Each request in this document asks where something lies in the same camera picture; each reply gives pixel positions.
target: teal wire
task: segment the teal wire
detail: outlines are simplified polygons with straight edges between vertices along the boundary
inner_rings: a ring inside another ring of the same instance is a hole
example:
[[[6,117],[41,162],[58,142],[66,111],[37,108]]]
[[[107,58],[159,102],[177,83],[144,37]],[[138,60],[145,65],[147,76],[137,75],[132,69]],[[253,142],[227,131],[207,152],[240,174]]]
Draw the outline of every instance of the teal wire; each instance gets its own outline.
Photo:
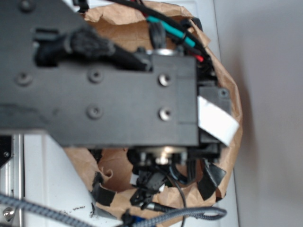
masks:
[[[146,20],[149,22],[153,22],[153,23],[161,22],[167,32],[173,34],[174,36],[176,36],[180,39],[182,39],[184,36],[184,33],[182,31],[170,26],[168,23],[166,23],[156,17],[148,16]],[[186,37],[184,41],[186,42],[187,45],[189,45],[191,47],[194,47],[196,45],[196,43],[191,38]]]

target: white surface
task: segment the white surface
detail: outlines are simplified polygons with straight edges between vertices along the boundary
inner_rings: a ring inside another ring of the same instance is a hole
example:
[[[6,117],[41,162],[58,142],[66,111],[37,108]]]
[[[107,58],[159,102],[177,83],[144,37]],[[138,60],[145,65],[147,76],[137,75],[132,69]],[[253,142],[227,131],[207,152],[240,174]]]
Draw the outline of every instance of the white surface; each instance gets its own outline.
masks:
[[[215,0],[223,65],[244,113],[242,227],[303,225],[303,1]]]
[[[25,148],[25,197],[28,201],[43,204],[65,212],[94,226],[114,227],[120,221],[90,217],[92,198],[84,183],[77,175],[62,148],[49,136],[26,135]],[[196,220],[188,218],[186,227],[237,227],[237,205],[234,181],[231,178],[227,196],[219,202],[220,208],[228,215],[219,221]],[[25,226],[66,227],[58,222],[25,213]]]
[[[202,96],[198,96],[197,100],[199,127],[229,146],[239,128],[239,123]]]

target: screw hole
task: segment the screw hole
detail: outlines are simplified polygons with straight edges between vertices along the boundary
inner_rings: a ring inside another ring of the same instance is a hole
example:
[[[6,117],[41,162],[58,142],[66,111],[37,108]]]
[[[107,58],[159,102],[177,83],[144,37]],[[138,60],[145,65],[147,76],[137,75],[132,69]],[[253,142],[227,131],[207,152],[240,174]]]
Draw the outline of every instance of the screw hole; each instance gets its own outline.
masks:
[[[26,79],[26,78],[27,78],[27,75],[26,75],[25,73],[21,73],[21,74],[20,74],[20,77],[21,77],[21,79]]]
[[[228,91],[226,89],[221,89],[219,95],[222,98],[227,98],[228,97]]]
[[[94,108],[94,109],[93,109],[93,113],[94,113],[94,114],[98,114],[98,113],[99,113],[99,109],[98,109],[98,108]]]
[[[167,107],[160,109],[159,116],[161,120],[167,122],[171,119],[171,110]]]
[[[165,76],[165,80],[166,80],[167,82],[169,82],[169,81],[170,81],[170,76]]]

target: black cable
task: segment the black cable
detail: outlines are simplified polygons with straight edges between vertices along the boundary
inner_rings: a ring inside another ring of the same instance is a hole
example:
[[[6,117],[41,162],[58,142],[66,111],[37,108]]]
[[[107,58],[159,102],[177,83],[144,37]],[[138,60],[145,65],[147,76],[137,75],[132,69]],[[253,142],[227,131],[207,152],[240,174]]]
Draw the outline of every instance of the black cable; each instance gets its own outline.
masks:
[[[195,47],[198,48],[199,50],[201,50],[202,54],[204,56],[207,56],[207,52],[205,51],[205,49],[203,48],[202,44],[199,42],[199,40],[194,37],[190,32],[187,31],[187,29],[185,29],[182,25],[178,24],[176,21],[174,21],[173,19],[151,9],[151,8],[148,8],[144,5],[140,5],[136,2],[132,2],[132,1],[126,1],[126,0],[107,0],[107,1],[111,1],[111,2],[115,2],[115,3],[118,3],[118,4],[121,4],[121,5],[124,5],[124,6],[128,6],[128,7],[131,7],[131,8],[134,8],[134,9],[137,9],[139,11],[141,11],[142,13],[145,13],[149,16],[153,16],[153,17],[156,17],[157,19],[160,19],[164,22],[166,22],[167,24],[169,24],[170,26],[182,31],[183,33],[186,34],[186,36],[190,39],[192,39],[194,42],[195,42]]]
[[[179,216],[193,216],[193,215],[200,215],[208,212],[216,213],[217,214],[216,216],[220,216],[220,218],[224,217],[227,214],[226,210],[215,208],[215,207],[194,207],[194,208],[176,209],[169,211],[163,215],[159,215],[155,218],[135,223],[132,225],[132,227],[152,227],[155,226],[156,224],[171,220]]]
[[[52,66],[67,56],[81,56],[91,61],[109,58],[125,69],[148,71],[149,64],[112,41],[102,38],[90,27],[83,27],[54,41],[41,43],[36,53],[39,66]]]
[[[177,208],[164,206],[164,205],[156,203],[156,202],[151,202],[149,204],[149,206],[147,207],[147,209],[157,211],[157,212],[162,212],[162,213],[166,213],[166,212],[169,212],[172,210],[177,210]],[[196,218],[196,219],[204,219],[204,220],[209,220],[209,221],[215,221],[215,220],[222,218],[221,215],[205,215],[204,213],[201,213],[198,215],[190,215],[190,216],[193,218]]]
[[[167,16],[165,16],[165,15],[163,15],[163,14],[161,14],[161,13],[159,13],[159,12],[157,12],[157,11],[151,9],[151,8],[148,8],[148,7],[146,7],[142,4],[138,4],[137,2],[127,1],[127,0],[107,0],[107,1],[118,3],[118,4],[121,4],[121,5],[124,5],[124,6],[128,6],[128,7],[137,9],[137,10],[141,11],[143,14],[156,17],[157,19],[160,19],[160,20],[166,22],[167,24],[169,24],[170,26],[182,31],[188,38],[190,38],[191,40],[193,40],[195,42],[194,48],[198,49],[201,52],[199,55],[204,58],[203,63],[209,65],[209,69],[207,71],[205,71],[204,73],[206,73],[207,75],[210,75],[210,76],[215,76],[214,67],[213,67],[213,63],[211,61],[211,57],[206,52],[205,48],[200,43],[200,41],[193,34],[188,32],[187,29],[184,28],[182,25],[178,24],[173,19],[171,19],[171,18],[169,18],[169,17],[167,17]]]
[[[142,0],[136,0],[137,3],[141,4],[141,5],[144,5],[143,1]]]
[[[161,22],[149,23],[149,34],[154,49],[166,48],[166,32]]]
[[[0,194],[0,203],[7,206],[12,206],[16,209],[22,209],[46,218],[50,218],[59,222],[62,222],[66,225],[72,227],[93,227],[83,221],[77,220],[75,218],[69,217],[65,214],[59,213],[55,210],[25,201],[19,200],[13,197],[9,197],[3,194]]]
[[[167,178],[168,178],[172,183],[174,183],[174,185],[175,185],[176,188],[178,189],[178,191],[179,191],[179,193],[180,193],[180,195],[181,195],[182,201],[183,201],[183,207],[186,208],[187,206],[186,206],[185,195],[184,195],[184,193],[183,193],[183,191],[182,191],[180,185],[178,184],[178,182],[177,182],[174,178],[169,177],[169,176],[167,176]],[[186,220],[186,217],[183,216],[182,223],[181,223],[181,227],[184,227],[184,225],[185,225],[185,220]]]
[[[178,43],[178,38],[177,37],[175,37],[174,35],[172,35],[170,33],[166,33],[166,36],[168,38],[170,38],[174,44],[177,45],[177,43]],[[200,50],[198,50],[198,49],[196,49],[194,47],[191,47],[191,46],[189,46],[186,43],[183,43],[182,46],[184,46],[187,51],[190,51],[190,52],[192,52],[192,53],[194,53],[196,55],[201,55],[201,51]]]
[[[189,184],[196,178],[196,161],[191,160],[187,162],[187,177],[177,170],[176,165],[171,165],[169,171],[172,178],[179,181],[181,184]]]

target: black bracket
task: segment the black bracket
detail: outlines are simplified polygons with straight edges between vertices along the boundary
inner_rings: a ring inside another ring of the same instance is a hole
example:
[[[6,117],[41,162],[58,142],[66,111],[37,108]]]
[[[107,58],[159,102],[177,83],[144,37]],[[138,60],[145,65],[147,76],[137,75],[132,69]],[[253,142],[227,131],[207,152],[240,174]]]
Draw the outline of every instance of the black bracket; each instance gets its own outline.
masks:
[[[78,13],[85,13],[87,10],[89,10],[89,5],[87,3],[87,0],[72,0],[74,6],[79,6],[80,9]]]
[[[12,137],[0,136],[0,168],[12,157]]]
[[[131,204],[140,206],[142,210],[145,209],[166,181],[166,175],[157,170],[152,168],[139,170],[139,178],[136,185],[138,190],[131,197]]]

